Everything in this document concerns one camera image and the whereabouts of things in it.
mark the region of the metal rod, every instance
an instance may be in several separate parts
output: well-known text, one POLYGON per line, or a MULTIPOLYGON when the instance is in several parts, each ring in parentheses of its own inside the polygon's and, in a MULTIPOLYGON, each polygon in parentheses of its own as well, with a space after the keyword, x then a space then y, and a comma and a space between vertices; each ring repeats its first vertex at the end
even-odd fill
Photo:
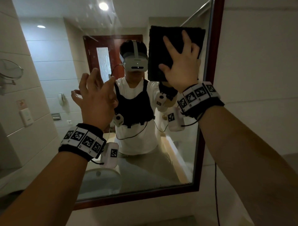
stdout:
POLYGON ((198 11, 196 11, 190 18, 188 18, 182 25, 181 27, 183 27, 187 22, 191 21, 192 19, 194 19, 195 17, 199 17, 200 15, 202 15, 204 12, 206 12, 209 8, 211 8, 211 1, 209 0, 208 2, 206 2, 201 8, 199 8, 198 11))

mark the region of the white vr headset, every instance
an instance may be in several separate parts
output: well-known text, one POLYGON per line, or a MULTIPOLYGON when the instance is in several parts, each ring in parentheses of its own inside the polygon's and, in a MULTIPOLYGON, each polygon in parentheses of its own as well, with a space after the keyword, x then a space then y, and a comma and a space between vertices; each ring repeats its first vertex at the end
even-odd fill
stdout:
POLYGON ((135 40, 132 40, 134 45, 134 53, 127 52, 123 56, 120 55, 120 60, 126 71, 147 71, 148 57, 147 54, 138 52, 138 46, 135 40))

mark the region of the white t-shirt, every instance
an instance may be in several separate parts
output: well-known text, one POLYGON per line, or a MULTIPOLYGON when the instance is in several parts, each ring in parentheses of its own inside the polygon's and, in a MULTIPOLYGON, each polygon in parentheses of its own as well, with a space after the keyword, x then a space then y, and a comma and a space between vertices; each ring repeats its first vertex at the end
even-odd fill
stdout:
MULTIPOLYGON (((132 89, 129 87, 126 82, 125 77, 119 78, 116 80, 116 83, 119 88, 119 92, 126 99, 135 98, 140 92, 143 91, 144 80, 142 79, 136 88, 132 89)), ((147 85, 147 93, 150 99, 150 105, 155 112, 155 104, 153 103, 154 97, 156 93, 159 92, 158 82, 148 82, 147 85)), ((127 128, 127 126, 120 126, 116 128, 116 134, 119 139, 123 139, 126 137, 132 137, 139 133, 142 129, 144 129, 146 122, 144 125, 136 124, 132 125, 131 128, 127 128)), ((118 140, 115 137, 115 142, 119 144, 119 152, 126 155, 137 155, 137 154, 146 154, 152 151, 157 146, 157 138, 155 136, 155 124, 152 119, 147 123, 146 128, 137 136, 133 138, 128 138, 124 140, 118 140)))

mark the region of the black sponge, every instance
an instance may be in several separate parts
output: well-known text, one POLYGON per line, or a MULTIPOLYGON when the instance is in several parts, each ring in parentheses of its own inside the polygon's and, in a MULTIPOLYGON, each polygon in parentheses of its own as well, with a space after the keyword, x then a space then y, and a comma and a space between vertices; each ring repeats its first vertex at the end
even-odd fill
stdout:
POLYGON ((206 30, 199 27, 157 27, 151 26, 149 37, 148 80, 165 82, 164 73, 158 68, 159 64, 165 64, 170 68, 173 60, 167 51, 163 36, 167 36, 179 53, 183 50, 182 30, 185 30, 191 42, 197 44, 202 50, 206 30))

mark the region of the ceiling light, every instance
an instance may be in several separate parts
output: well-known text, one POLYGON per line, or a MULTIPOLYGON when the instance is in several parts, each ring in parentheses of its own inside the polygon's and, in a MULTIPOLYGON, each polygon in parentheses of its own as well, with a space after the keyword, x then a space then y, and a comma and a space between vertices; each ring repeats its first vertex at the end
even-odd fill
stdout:
POLYGON ((107 11, 109 9, 109 6, 105 2, 102 2, 102 3, 99 4, 99 8, 101 10, 107 11))

